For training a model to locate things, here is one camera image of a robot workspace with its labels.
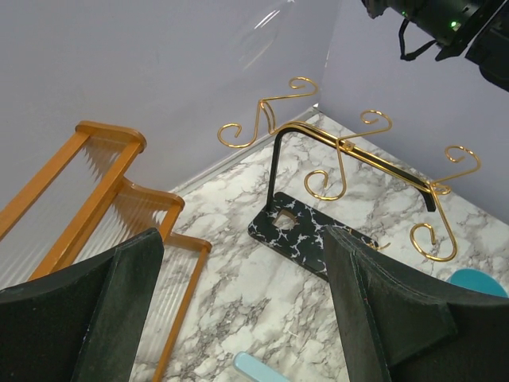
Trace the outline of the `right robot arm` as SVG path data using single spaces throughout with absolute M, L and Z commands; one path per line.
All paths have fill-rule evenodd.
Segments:
M 508 2 L 502 0 L 368 0 L 362 2 L 370 18 L 391 8 L 402 17 L 398 31 L 400 59 L 412 61 L 433 45 L 441 48 L 435 60 L 466 53 L 481 76 L 508 90 Z M 406 51 L 405 32 L 415 24 L 432 40 L 413 52 Z

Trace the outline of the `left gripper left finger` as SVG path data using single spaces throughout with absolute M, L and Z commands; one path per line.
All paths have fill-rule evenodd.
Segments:
M 3 381 L 127 381 L 164 255 L 150 228 L 1 291 Z

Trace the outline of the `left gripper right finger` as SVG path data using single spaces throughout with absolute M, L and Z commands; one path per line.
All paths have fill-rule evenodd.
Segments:
M 350 380 L 507 380 L 505 298 L 436 279 L 334 227 L 324 257 Z

